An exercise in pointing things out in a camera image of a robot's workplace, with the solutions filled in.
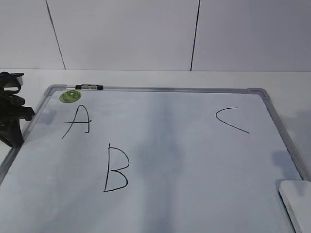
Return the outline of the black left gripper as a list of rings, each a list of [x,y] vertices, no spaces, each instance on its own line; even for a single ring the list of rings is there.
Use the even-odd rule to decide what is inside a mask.
[[[18,96],[21,88],[6,88],[8,72],[0,73],[0,140],[9,147],[21,147],[24,139],[20,119],[31,121],[35,116],[32,107],[25,107],[25,99]]]

